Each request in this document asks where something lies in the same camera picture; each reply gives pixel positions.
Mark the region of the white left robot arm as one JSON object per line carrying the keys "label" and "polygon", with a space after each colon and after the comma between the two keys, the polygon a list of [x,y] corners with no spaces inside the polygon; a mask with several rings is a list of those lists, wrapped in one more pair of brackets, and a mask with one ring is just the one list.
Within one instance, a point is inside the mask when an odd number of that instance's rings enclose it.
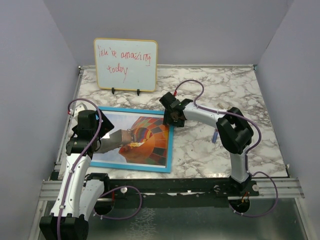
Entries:
{"label": "white left robot arm", "polygon": [[66,143],[66,164],[57,199],[49,213],[40,219],[39,228],[46,240],[85,240],[89,214],[98,197],[106,197],[111,186],[103,178],[93,179],[83,190],[86,172],[101,138],[114,128],[101,110],[78,113],[73,135]]}

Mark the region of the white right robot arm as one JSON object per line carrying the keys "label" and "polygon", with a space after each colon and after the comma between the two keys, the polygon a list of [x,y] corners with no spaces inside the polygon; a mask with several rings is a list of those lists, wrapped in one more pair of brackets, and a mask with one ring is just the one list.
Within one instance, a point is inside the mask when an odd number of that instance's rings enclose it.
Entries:
{"label": "white right robot arm", "polygon": [[182,128],[188,120],[206,124],[218,131],[221,143],[230,155],[229,189],[236,196],[246,192],[251,176],[245,152],[252,142],[254,131],[242,112],[236,107],[229,110],[208,108],[187,98],[179,101],[170,92],[163,95],[159,102],[165,108],[164,125]]}

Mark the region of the blue picture frame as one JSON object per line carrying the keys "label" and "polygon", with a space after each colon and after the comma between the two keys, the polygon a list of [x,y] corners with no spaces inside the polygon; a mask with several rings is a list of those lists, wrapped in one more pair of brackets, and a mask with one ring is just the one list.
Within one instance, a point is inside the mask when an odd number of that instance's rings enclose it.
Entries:
{"label": "blue picture frame", "polygon": [[106,106],[100,109],[114,129],[101,138],[92,167],[171,172],[174,128],[163,124],[163,111]]}

